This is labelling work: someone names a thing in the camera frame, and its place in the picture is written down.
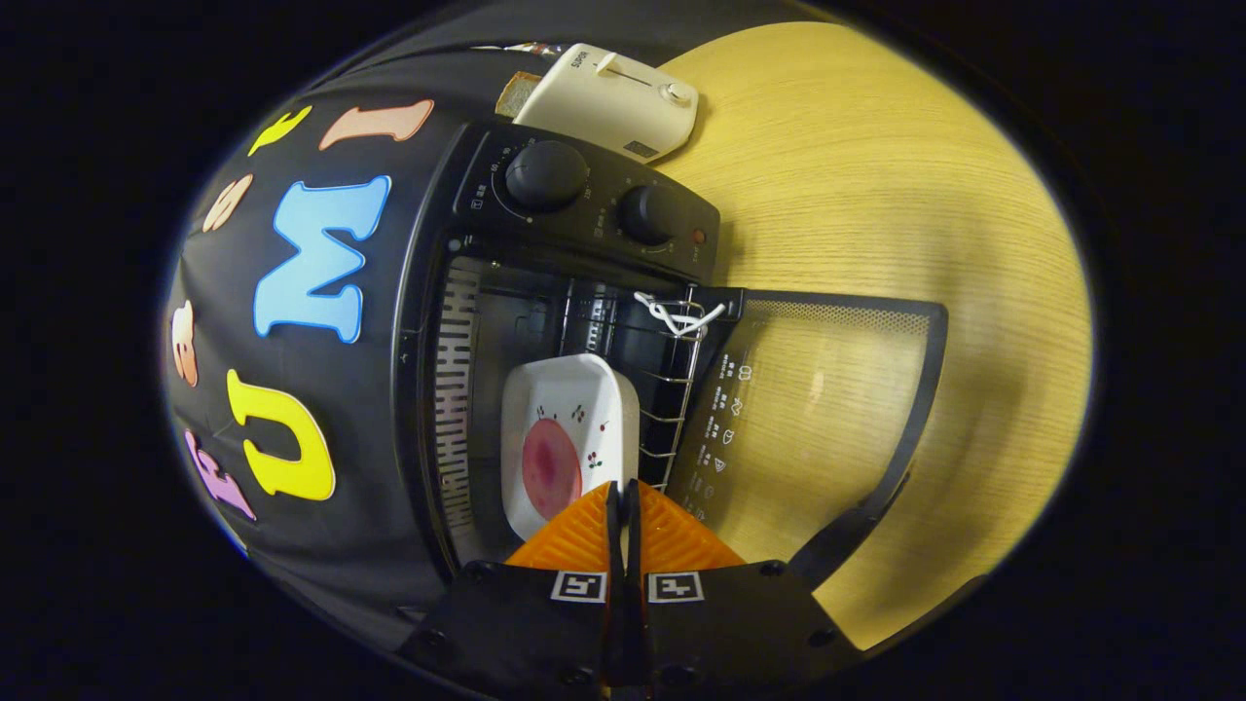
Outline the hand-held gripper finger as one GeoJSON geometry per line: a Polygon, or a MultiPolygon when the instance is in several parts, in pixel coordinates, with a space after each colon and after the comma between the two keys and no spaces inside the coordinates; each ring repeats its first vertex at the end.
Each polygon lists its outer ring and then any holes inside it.
{"type": "Polygon", "coordinates": [[[862,661],[787,563],[744,560],[642,482],[623,509],[625,694],[801,695],[862,661]]]}
{"type": "Polygon", "coordinates": [[[611,594],[624,572],[619,496],[574,502],[506,562],[471,562],[399,657],[468,697],[601,697],[611,594]]]}

